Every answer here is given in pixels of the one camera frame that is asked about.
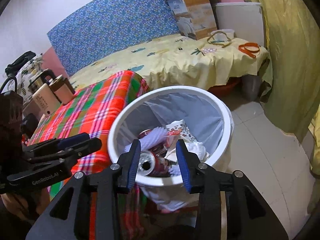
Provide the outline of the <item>left hand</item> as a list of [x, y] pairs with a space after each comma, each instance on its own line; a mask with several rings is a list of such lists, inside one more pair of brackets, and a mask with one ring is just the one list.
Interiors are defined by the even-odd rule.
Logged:
[[50, 195], [47, 188], [25, 195], [23, 198], [18, 194], [1, 194], [1, 200], [5, 208], [21, 220], [34, 223], [45, 211], [50, 203]]

